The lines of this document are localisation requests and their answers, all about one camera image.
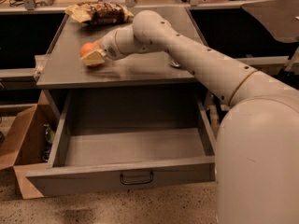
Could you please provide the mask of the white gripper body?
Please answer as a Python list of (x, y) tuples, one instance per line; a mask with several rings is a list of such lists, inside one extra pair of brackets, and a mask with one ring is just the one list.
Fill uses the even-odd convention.
[(106, 35), (99, 39), (99, 44), (106, 56), (111, 60), (118, 60), (121, 54), (116, 45), (117, 31), (109, 31)]

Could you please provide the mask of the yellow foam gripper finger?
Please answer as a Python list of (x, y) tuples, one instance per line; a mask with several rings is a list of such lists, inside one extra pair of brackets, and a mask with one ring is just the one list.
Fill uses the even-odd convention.
[(92, 49), (84, 54), (80, 60), (88, 67), (97, 66), (105, 62), (106, 54), (101, 49)]

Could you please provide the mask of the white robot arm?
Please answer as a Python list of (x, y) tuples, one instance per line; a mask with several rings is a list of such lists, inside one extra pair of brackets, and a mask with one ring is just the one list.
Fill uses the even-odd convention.
[(164, 51), (229, 111), (216, 143), (218, 224), (299, 224), (299, 91), (197, 43), (154, 11), (80, 49), (87, 66)]

